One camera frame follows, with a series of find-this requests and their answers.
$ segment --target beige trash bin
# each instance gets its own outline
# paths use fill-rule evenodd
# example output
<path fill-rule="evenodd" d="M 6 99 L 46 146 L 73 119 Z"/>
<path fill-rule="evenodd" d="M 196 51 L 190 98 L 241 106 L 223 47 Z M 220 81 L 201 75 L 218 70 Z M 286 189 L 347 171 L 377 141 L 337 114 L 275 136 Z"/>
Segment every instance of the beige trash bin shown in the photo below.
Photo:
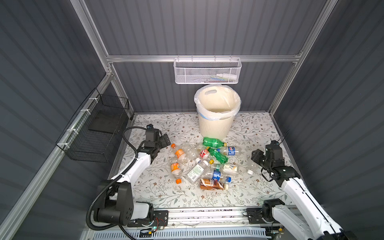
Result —
<path fill-rule="evenodd" d="M 241 100 L 229 86 L 210 84 L 200 88 L 194 97 L 203 137 L 224 139 L 239 112 Z"/>

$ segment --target pile of bottles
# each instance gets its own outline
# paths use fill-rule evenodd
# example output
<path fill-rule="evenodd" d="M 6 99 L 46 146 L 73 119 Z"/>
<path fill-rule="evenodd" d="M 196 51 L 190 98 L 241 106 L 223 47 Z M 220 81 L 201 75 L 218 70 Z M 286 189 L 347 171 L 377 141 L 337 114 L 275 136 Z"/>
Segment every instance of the pile of bottles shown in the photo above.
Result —
<path fill-rule="evenodd" d="M 204 137 L 200 144 L 185 142 L 179 146 L 172 144 L 171 148 L 174 157 L 170 160 L 170 168 L 177 184 L 182 182 L 180 165 L 191 160 L 196 165 L 185 175 L 185 178 L 191 183 L 200 180 L 201 189 L 227 190 L 228 183 L 239 174 L 239 167 L 230 164 L 229 157 L 242 155 L 243 151 L 240 147 L 228 146 L 226 142 L 219 139 Z"/>

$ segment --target blue bottle label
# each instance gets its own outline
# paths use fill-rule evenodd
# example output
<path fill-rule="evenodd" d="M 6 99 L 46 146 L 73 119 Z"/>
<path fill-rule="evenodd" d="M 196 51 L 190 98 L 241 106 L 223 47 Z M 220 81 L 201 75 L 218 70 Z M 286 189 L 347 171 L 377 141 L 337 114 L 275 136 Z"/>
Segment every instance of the blue bottle label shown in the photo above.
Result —
<path fill-rule="evenodd" d="M 228 156 L 235 155 L 235 147 L 228 147 Z"/>
<path fill-rule="evenodd" d="M 221 176 L 221 172 L 214 170 L 214 174 L 212 176 L 212 180 L 219 181 Z"/>

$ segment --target gray wall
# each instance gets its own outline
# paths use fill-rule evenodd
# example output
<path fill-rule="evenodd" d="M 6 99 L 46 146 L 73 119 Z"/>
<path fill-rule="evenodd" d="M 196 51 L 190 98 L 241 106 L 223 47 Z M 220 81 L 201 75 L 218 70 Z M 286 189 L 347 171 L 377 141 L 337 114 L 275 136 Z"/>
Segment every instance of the gray wall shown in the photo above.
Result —
<path fill-rule="evenodd" d="M 275 118 L 319 203 L 359 239 L 384 230 L 384 1 L 339 1 Z"/>
<path fill-rule="evenodd" d="M 201 84 L 176 84 L 172 63 L 115 63 L 135 112 L 196 111 Z M 268 110 L 292 63 L 243 63 L 238 84 L 240 110 Z"/>
<path fill-rule="evenodd" d="M 0 1 L 0 36 L 3 221 L 105 72 L 69 1 Z M 64 159 L 14 239 L 77 237 L 107 168 Z"/>
<path fill-rule="evenodd" d="M 110 55 L 297 54 L 324 3 L 86 0 Z M 193 96 L 203 85 L 176 84 L 172 64 L 114 65 L 136 112 L 196 110 Z M 239 83 L 230 85 L 242 98 L 241 110 L 268 110 L 290 66 L 243 63 Z"/>

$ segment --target floral tablecloth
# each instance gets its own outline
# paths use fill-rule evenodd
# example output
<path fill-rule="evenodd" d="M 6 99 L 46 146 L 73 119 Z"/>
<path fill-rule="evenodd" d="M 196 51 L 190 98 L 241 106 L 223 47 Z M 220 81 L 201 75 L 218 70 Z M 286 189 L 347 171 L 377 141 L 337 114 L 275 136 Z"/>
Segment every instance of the floral tablecloth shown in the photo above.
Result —
<path fill-rule="evenodd" d="M 153 124 L 155 128 L 167 133 L 172 143 L 202 142 L 197 114 L 139 114 L 136 116 L 134 126 L 145 127 L 148 124 Z M 155 208 L 256 206 L 261 205 L 263 200 L 273 198 L 280 198 L 286 204 L 293 204 L 274 181 L 267 182 L 260 171 L 249 175 L 244 168 L 247 161 L 250 161 L 253 150 L 264 151 L 266 143 L 278 138 L 277 130 L 268 113 L 239 113 L 224 141 L 231 146 L 241 146 L 245 154 L 229 157 L 230 163 L 239 166 L 240 174 L 232 178 L 228 190 L 201 190 L 198 182 L 191 184 L 184 177 L 181 184 L 176 184 L 170 174 L 169 159 L 172 157 L 172 152 L 171 148 L 167 147 L 160 150 L 157 158 L 133 184 L 134 199 L 151 202 Z M 138 147 L 144 139 L 144 131 L 135 129 L 129 141 Z M 290 166 L 287 152 L 283 145 L 281 147 L 286 165 Z M 131 161 L 132 157 L 133 150 L 128 146 L 120 170 Z M 193 161 L 182 165 L 183 175 L 186 175 L 194 165 Z"/>

